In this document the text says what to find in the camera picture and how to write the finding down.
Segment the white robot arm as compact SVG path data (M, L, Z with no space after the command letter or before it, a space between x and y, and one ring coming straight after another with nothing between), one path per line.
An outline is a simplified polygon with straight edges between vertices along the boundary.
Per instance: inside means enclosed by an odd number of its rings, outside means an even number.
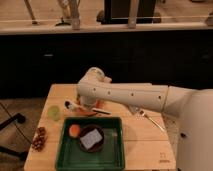
M213 89L113 83L97 67L85 73L76 89L85 108L106 100L123 104L132 113L152 110L177 116L177 171L213 171Z

